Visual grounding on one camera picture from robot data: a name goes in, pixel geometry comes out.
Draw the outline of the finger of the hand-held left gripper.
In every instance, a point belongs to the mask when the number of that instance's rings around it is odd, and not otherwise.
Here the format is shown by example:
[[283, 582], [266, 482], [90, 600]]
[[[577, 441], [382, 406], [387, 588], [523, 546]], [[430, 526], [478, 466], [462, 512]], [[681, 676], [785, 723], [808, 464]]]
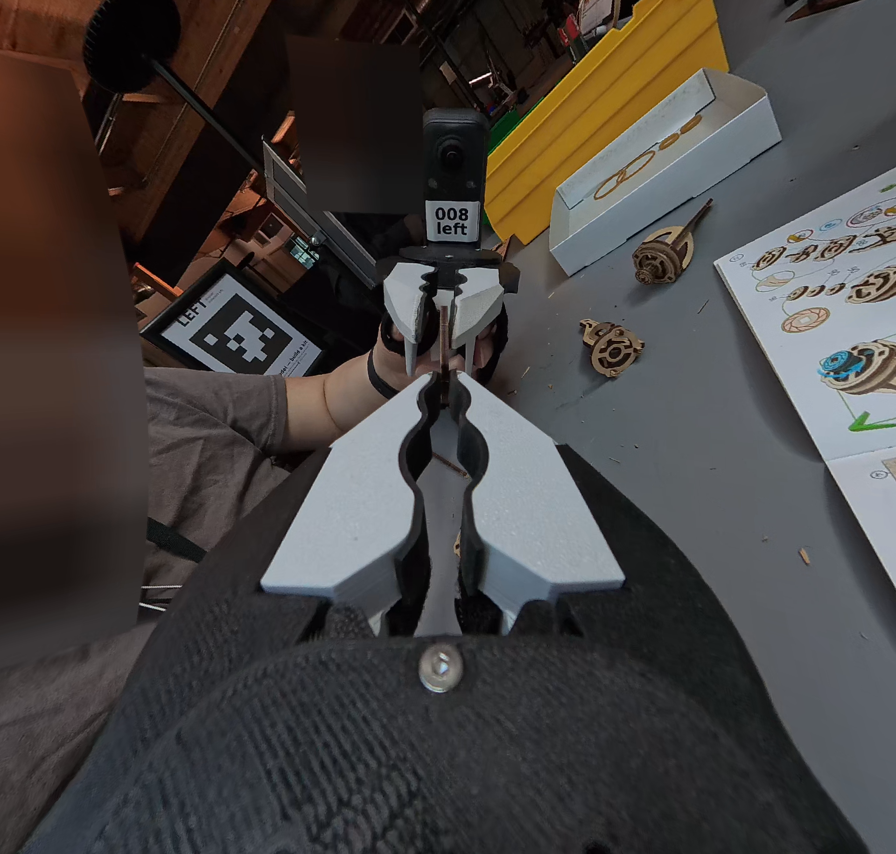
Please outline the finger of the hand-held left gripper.
[[503, 300], [504, 287], [498, 269], [459, 270], [451, 308], [450, 348], [464, 350], [467, 373], [474, 367], [476, 338], [498, 317]]
[[385, 306], [404, 341], [407, 375], [414, 376], [420, 352], [432, 350], [438, 319], [431, 292], [433, 265], [396, 265], [384, 280]]

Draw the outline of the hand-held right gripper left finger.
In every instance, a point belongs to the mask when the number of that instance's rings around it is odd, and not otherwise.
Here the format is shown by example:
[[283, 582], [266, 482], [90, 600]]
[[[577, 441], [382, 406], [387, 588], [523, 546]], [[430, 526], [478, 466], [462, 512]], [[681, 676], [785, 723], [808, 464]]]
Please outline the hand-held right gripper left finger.
[[349, 605], [379, 619], [375, 633], [413, 636], [431, 576], [417, 484], [431, 459], [430, 427], [426, 375], [331, 445], [263, 591]]

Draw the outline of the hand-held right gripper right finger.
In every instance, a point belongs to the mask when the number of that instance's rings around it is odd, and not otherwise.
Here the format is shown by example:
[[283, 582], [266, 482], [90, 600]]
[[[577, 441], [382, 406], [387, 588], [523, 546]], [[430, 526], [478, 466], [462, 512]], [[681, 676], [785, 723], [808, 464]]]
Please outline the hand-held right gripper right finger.
[[615, 591], [623, 569], [561, 450], [465, 373], [457, 456], [469, 474], [455, 613], [464, 633], [507, 634], [529, 602]]

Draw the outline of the round brown wooden disc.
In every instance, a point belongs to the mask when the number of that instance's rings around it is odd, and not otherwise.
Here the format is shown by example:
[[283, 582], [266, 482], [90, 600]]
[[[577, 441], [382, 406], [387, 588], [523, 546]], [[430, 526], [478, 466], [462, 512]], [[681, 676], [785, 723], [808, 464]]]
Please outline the round brown wooden disc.
[[450, 405], [451, 385], [451, 358], [454, 355], [452, 349], [451, 333], [451, 308], [445, 303], [439, 306], [439, 384], [440, 404], [443, 409]]

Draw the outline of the person's left forearm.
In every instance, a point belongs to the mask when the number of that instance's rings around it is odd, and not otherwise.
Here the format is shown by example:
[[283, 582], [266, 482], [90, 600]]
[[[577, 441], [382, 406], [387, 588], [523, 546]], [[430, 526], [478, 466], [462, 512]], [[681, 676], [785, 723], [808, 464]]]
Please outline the person's left forearm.
[[386, 402], [371, 383], [367, 363], [367, 356], [355, 357], [325, 375], [285, 379], [281, 453], [329, 446]]

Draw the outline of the person's left hand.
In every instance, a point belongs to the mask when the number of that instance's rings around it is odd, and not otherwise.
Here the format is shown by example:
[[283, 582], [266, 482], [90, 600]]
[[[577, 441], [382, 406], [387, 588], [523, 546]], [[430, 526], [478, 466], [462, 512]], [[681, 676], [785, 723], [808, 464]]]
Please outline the person's left hand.
[[[495, 322], [479, 333], [474, 345], [471, 361], [467, 361], [463, 353], [458, 352], [450, 357], [451, 370], [464, 370], [483, 386], [488, 385], [494, 376], [500, 356], [508, 340], [508, 321], [506, 311], [501, 311]], [[396, 391], [407, 387], [412, 379], [441, 370], [439, 358], [431, 358], [431, 353], [421, 352], [411, 374], [407, 371], [404, 339], [385, 313], [380, 322], [378, 338], [372, 350], [373, 370], [383, 384]]]

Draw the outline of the green plastic bin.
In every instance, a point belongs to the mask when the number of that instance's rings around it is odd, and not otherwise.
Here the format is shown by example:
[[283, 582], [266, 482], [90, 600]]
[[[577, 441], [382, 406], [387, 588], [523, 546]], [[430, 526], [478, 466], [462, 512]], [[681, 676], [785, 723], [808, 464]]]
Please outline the green plastic bin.
[[504, 152], [510, 153], [521, 147], [521, 143], [530, 138], [543, 125], [551, 111], [555, 110], [565, 98], [566, 96], [560, 92], [557, 86], [543, 98], [534, 102], [524, 116], [519, 116], [514, 110], [510, 112], [507, 117], [497, 123], [491, 132], [488, 157], [492, 158], [494, 155]]

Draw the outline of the white cardboard box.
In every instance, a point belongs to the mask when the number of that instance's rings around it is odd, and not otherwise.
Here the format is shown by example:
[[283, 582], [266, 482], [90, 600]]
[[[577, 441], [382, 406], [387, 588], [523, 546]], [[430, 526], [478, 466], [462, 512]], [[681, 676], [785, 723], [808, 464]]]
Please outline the white cardboard box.
[[556, 188], [548, 250], [573, 275], [780, 140], [764, 88], [702, 68]]

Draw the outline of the wooden gear assembly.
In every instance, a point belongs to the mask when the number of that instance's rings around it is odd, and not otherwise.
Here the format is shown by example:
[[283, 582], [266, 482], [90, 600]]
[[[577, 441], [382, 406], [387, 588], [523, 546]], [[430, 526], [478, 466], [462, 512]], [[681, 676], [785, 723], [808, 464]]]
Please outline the wooden gear assembly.
[[590, 363], [604, 378], [618, 378], [643, 353], [645, 344], [615, 322], [580, 321], [582, 342], [590, 351]]

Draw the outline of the grey framed panel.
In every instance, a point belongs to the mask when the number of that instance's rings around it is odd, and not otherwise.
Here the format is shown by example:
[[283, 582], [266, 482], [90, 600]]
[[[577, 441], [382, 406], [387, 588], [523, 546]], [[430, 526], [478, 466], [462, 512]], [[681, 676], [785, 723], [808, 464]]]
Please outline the grey framed panel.
[[399, 219], [395, 214], [331, 212], [312, 207], [298, 171], [262, 137], [266, 198], [306, 241], [308, 254], [342, 266], [365, 288], [380, 283], [378, 236]]

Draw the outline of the yellow plastic bin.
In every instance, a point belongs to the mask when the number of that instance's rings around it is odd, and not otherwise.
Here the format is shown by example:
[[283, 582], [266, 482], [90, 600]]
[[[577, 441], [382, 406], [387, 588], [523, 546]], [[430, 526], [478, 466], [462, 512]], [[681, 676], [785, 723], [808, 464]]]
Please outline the yellow plastic bin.
[[729, 63], [714, 0], [640, 0], [555, 86], [566, 98], [530, 138], [487, 161], [485, 214], [523, 244], [549, 227], [555, 189], [702, 68]]

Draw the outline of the framed black white marker sign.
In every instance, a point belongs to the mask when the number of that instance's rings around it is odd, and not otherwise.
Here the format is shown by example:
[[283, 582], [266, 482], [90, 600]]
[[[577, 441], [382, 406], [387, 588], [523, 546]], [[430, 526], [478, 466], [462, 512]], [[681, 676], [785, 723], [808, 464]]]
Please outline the framed black white marker sign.
[[323, 338], [225, 259], [140, 330], [183, 366], [251, 376], [317, 373]]

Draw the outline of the wooden drum assembly with lever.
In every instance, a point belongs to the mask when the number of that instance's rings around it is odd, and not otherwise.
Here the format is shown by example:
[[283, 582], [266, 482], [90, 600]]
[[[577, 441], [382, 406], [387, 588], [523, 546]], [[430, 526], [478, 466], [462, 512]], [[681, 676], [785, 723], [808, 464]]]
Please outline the wooden drum assembly with lever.
[[684, 226], [671, 226], [644, 239], [633, 252], [634, 278], [642, 285], [677, 281], [693, 260], [693, 233], [711, 210], [710, 198]]

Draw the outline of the white instruction booklet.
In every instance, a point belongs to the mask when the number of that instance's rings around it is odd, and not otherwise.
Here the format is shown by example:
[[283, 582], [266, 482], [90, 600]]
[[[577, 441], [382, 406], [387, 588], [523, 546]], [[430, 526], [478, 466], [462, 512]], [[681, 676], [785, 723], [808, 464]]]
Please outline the white instruction booklet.
[[894, 168], [715, 266], [894, 581]]

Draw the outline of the black round fixture on pole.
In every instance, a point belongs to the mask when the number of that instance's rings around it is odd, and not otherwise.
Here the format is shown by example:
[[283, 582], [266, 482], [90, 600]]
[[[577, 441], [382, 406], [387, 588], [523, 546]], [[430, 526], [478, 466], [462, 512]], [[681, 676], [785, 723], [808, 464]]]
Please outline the black round fixture on pole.
[[84, 34], [84, 65], [92, 81], [118, 95], [140, 92], [162, 78], [252, 169], [261, 172], [258, 156], [170, 67], [180, 39], [181, 16], [174, 0], [103, 0]]

